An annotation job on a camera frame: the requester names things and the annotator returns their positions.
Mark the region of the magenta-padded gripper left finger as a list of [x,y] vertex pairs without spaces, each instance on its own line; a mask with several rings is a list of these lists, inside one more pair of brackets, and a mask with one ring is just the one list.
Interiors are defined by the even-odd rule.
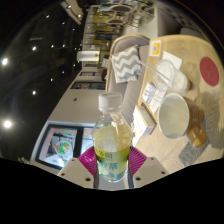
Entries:
[[78,158],[71,158],[58,176],[84,188],[96,188],[98,168],[94,147],[91,146]]

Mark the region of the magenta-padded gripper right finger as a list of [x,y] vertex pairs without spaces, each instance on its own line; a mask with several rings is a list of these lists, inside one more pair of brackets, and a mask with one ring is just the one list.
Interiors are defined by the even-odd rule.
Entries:
[[147,157],[131,146],[128,158],[128,179],[132,188],[140,188],[169,174],[156,157]]

